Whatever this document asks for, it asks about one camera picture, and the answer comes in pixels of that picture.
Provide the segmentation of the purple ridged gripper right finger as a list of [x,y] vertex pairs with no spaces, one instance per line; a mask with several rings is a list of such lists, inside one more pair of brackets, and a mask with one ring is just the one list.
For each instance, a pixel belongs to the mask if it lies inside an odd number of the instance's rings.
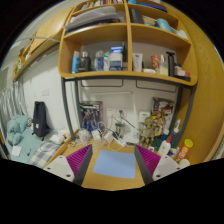
[[139,145],[135,146],[134,155],[145,184],[150,184],[181,169],[170,156],[160,157]]

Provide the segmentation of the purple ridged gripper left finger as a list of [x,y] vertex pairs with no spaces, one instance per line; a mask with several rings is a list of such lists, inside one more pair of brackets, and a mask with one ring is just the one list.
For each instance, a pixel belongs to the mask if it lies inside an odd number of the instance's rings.
[[92,155],[92,146],[87,145],[67,157],[59,155],[44,170],[81,186]]

